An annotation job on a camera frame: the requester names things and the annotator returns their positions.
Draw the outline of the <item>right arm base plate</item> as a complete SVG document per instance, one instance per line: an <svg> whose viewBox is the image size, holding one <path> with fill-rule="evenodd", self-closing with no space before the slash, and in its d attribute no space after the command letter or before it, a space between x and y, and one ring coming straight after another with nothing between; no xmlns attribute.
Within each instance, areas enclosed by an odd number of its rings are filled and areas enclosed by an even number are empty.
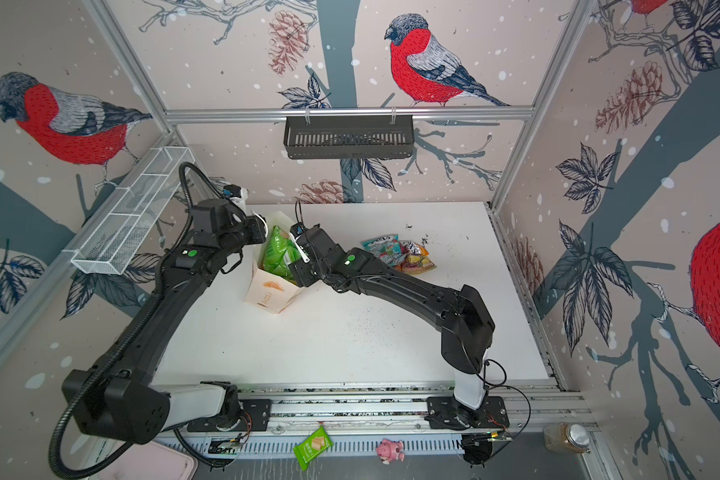
<svg viewBox="0 0 720 480"><path fill-rule="evenodd" d="M425 420L434 430L509 428L504 400L498 396L486 396L476 410L464 406L453 396L428 397L426 407Z"/></svg>

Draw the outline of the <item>teal Fox's candy bag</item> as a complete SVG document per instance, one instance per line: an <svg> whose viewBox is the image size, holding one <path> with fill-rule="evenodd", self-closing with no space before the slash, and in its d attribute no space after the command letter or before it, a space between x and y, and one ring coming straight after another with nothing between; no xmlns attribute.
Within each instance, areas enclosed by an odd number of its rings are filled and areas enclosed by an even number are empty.
<svg viewBox="0 0 720 480"><path fill-rule="evenodd" d="M397 267L405 260L397 234L385 234L365 240L362 247L391 267Z"/></svg>

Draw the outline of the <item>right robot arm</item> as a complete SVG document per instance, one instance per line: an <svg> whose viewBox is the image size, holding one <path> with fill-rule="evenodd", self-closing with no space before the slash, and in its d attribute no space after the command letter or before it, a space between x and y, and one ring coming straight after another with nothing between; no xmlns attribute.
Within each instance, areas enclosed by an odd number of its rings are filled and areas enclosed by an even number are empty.
<svg viewBox="0 0 720 480"><path fill-rule="evenodd" d="M308 228L297 222L290 227L290 237L301 254L289 265L298 286L321 281L339 294L375 297L426 321L440 333L441 356L456 371L456 408L473 413L481 409L486 396L482 370L495 323L478 290L428 283L368 251L346 251L318 225Z"/></svg>

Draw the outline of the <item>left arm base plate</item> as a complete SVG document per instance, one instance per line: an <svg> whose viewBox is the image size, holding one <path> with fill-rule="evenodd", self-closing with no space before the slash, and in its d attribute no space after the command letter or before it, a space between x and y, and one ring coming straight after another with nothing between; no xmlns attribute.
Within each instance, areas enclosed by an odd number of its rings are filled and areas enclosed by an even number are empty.
<svg viewBox="0 0 720 480"><path fill-rule="evenodd" d="M192 433L252 433L268 429L272 401L243 399L231 413L191 421L187 430Z"/></svg>

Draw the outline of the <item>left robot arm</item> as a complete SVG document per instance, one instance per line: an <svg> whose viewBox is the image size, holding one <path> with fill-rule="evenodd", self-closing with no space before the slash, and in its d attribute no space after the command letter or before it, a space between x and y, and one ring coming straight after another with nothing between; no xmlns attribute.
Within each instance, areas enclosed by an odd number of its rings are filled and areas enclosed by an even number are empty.
<svg viewBox="0 0 720 480"><path fill-rule="evenodd" d="M214 416L235 419L237 393L228 382L155 386L152 381L173 334L229 256L267 236L261 215L246 215L228 200L192 207L188 233L155 268L148 303L92 367L72 371L62 384L82 433L146 444L168 427Z"/></svg>

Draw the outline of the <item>beige paper bag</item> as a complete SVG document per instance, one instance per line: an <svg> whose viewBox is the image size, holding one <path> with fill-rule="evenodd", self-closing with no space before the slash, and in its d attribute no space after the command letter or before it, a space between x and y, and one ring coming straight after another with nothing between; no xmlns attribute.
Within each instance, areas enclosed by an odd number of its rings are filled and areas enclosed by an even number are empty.
<svg viewBox="0 0 720 480"><path fill-rule="evenodd" d="M268 236L263 244L254 247L252 277L245 301L255 304L270 313L279 314L293 303L305 288L297 286L295 281L290 282L265 272L260 268L260 261L271 229L277 225L289 235L290 227L294 224L294 221L280 210L263 212L257 208L255 212L260 214L266 221Z"/></svg>

